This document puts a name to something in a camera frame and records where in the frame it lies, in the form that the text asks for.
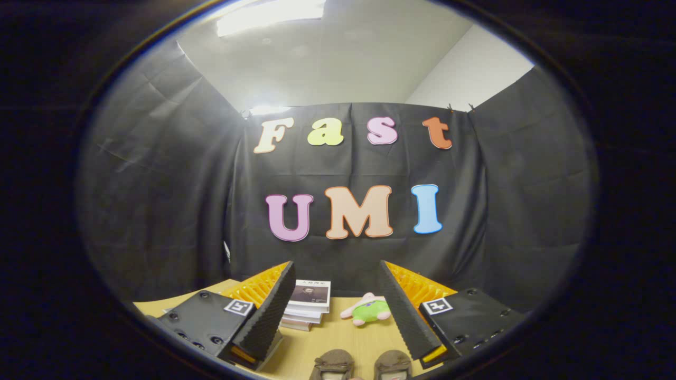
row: ceiling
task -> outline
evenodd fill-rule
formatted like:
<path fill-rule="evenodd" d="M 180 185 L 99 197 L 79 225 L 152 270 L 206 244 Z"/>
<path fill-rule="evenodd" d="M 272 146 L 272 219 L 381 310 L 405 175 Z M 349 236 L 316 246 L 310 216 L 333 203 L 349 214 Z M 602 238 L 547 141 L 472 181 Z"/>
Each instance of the ceiling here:
<path fill-rule="evenodd" d="M 404 103 L 472 23 L 423 0 L 327 0 L 320 20 L 225 37 L 216 19 L 178 38 L 238 110 L 257 105 Z"/>

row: ceiling light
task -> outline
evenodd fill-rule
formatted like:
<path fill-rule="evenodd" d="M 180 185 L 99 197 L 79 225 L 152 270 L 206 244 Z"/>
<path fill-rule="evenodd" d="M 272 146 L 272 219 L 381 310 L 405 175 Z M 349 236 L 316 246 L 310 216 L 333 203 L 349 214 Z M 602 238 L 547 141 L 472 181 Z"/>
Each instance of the ceiling light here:
<path fill-rule="evenodd" d="M 267 115 L 267 114 L 277 114 L 279 112 L 284 112 L 290 110 L 291 107 L 280 107 L 278 105 L 257 105 L 256 107 L 249 110 L 251 116 L 256 115 Z"/>
<path fill-rule="evenodd" d="M 273 0 L 237 8 L 216 22 L 219 37 L 291 20 L 319 19 L 326 0 Z"/>

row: white wall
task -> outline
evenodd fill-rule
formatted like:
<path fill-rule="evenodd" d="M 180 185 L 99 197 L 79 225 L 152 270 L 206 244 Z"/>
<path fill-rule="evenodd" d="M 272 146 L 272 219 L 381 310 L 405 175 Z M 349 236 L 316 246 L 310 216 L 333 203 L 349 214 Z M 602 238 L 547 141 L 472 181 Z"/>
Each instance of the white wall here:
<path fill-rule="evenodd" d="M 469 111 L 533 68 L 503 40 L 478 25 L 448 51 L 427 74 L 406 103 Z"/>

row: black fabric curtain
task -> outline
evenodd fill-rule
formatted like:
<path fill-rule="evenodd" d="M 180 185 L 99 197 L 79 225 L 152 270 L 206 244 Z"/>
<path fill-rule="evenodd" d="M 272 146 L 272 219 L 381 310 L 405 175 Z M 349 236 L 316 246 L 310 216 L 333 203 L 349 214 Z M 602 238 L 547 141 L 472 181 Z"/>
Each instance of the black fabric curtain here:
<path fill-rule="evenodd" d="M 374 117 L 394 121 L 396 142 L 369 142 Z M 293 126 L 274 150 L 254 153 L 262 123 L 283 118 Z M 308 143 L 323 118 L 340 120 L 340 144 Z M 451 148 L 434 146 L 422 124 L 430 118 L 448 125 Z M 134 301 L 245 279 L 287 260 L 298 278 L 331 280 L 333 295 L 362 295 L 377 291 L 384 259 L 526 311 L 555 286 L 583 236 L 591 183 L 580 126 L 538 70 L 469 114 L 340 103 L 245 120 L 173 42 L 129 70 L 102 104 L 82 150 L 80 220 L 101 275 Z M 426 184 L 439 187 L 443 228 L 421 235 L 411 188 Z M 391 188 L 393 233 L 328 239 L 324 191 L 347 187 L 361 204 L 375 185 Z M 273 235 L 273 194 L 287 198 L 289 229 L 298 224 L 293 196 L 312 195 L 307 237 Z"/>

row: stuffed animal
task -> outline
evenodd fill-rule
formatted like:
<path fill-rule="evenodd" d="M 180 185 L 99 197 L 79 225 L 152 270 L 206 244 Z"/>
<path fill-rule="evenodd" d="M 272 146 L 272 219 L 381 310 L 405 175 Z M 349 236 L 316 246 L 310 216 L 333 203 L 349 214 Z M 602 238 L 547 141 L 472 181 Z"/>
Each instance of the stuffed animal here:
<path fill-rule="evenodd" d="M 352 316 L 352 323 L 355 326 L 361 326 L 366 322 L 374 320 L 388 319 L 392 313 L 389 311 L 389 306 L 385 301 L 385 297 L 376 297 L 373 293 L 366 293 L 361 300 L 356 304 L 343 310 L 340 313 L 341 318 L 349 318 Z"/>

